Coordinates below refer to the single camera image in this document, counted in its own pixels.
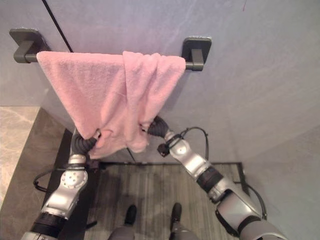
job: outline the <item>bathroom wall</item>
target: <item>bathroom wall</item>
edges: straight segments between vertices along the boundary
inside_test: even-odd
[[[53,51],[67,52],[45,6],[38,0],[0,1],[0,106],[42,106],[65,126],[73,124],[37,63],[16,63],[14,28],[37,29]]]
[[[270,220],[290,239],[318,238],[315,177],[320,145],[314,136],[320,125],[318,0],[48,4],[74,52],[179,55],[184,38],[212,37],[204,70],[186,71],[160,115],[176,131],[194,125],[206,129],[211,161],[243,162],[250,183],[267,199]],[[38,64],[12,60],[16,44],[8,32],[14,27],[37,28],[52,50],[67,51],[40,2],[0,2],[0,104],[42,105],[71,128]],[[202,138],[200,132],[187,137],[201,153]],[[159,142],[152,138],[145,152],[134,155],[137,161],[173,162],[158,155]],[[300,145],[305,148],[297,150]],[[106,161],[130,158],[121,151]]]

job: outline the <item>gray floor mat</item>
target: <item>gray floor mat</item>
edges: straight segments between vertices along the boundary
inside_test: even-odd
[[[223,175],[240,181],[236,164],[215,164]],[[181,223],[201,240],[233,240],[215,216],[215,205],[180,165],[111,165],[100,175],[85,240],[107,240],[123,224],[127,208],[137,206],[135,240],[167,240],[175,202],[182,205]]]

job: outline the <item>towel bar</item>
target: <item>towel bar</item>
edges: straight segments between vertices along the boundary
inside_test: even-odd
[[[17,63],[36,63],[38,52],[50,51],[41,34],[35,29],[11,29],[9,34],[18,44],[18,49],[13,54],[13,58]],[[186,70],[203,70],[211,43],[211,38],[209,37],[187,37],[183,41],[181,56],[185,59]]]

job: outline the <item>pink towel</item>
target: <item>pink towel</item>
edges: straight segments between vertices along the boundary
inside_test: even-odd
[[[101,130],[92,158],[148,144],[148,128],[186,68],[178,56],[42,51],[36,58],[83,138]]]

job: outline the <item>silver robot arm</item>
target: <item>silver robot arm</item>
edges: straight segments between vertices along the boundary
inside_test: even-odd
[[[87,140],[75,131],[71,140],[71,154],[68,168],[61,175],[59,187],[43,205],[31,230],[21,240],[57,240],[65,223],[70,218],[79,200],[81,191],[86,187],[88,174],[85,170],[87,154],[96,144],[100,132]]]
[[[161,155],[170,154],[181,163],[194,181],[206,191],[210,200],[218,204],[215,214],[229,234],[239,237],[240,240],[288,240],[276,227],[262,218],[246,193],[222,176],[210,162],[194,153],[187,141],[175,137],[175,133],[169,130],[160,117],[155,118],[148,133],[165,139],[169,152]]]

